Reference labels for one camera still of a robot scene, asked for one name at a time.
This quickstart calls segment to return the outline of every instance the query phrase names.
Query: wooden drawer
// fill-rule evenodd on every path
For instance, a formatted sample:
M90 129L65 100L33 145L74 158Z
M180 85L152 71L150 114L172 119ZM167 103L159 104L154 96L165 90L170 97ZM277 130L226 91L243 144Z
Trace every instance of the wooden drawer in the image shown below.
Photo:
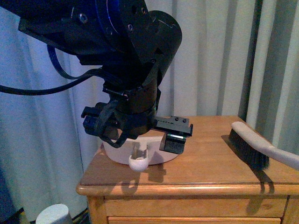
M109 224L280 224L280 218L109 217Z
M282 217L286 197L135 196L105 200L108 217Z

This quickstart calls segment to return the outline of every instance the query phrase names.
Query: hand brush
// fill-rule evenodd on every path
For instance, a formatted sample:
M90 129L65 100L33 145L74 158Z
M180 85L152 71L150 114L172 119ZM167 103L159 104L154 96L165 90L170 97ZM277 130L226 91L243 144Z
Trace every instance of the hand brush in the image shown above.
M257 134L243 122L237 121L232 125L229 134L230 142L243 159L253 169L263 170L269 166L269 157L299 170L299 156L274 147L271 143Z

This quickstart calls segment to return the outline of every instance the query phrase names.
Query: brush bristles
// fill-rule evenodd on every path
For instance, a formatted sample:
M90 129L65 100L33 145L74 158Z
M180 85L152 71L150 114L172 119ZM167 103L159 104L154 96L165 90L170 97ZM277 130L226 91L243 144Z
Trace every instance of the brush bristles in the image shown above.
M263 170L269 166L269 157L251 147L234 129L229 134L229 140L251 168Z

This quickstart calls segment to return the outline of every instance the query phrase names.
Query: curtain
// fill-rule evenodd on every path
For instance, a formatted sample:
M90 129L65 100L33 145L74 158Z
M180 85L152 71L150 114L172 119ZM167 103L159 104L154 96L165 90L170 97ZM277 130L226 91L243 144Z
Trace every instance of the curtain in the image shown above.
M276 146L299 154L297 1L146 3L171 14L183 32L160 85L158 116L239 115ZM18 20L0 8L0 84L66 84L46 45L17 31ZM91 68L63 52L57 56L72 76ZM0 168L13 207L23 207L29 221L55 203L66 204L72 217L86 208L75 188L101 142L85 134L80 115L85 106L108 101L102 84L92 77L48 96L0 93Z
M299 3L263 1L247 122L273 145L299 154Z

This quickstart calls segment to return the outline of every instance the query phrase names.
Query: wooden nightstand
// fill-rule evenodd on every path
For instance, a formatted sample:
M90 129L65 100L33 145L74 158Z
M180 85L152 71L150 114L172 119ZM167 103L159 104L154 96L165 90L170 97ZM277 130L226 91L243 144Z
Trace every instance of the wooden nightstand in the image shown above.
M274 160L252 171L228 142L237 120L190 117L184 153L143 173L100 149L77 186L93 224L299 224L299 171Z

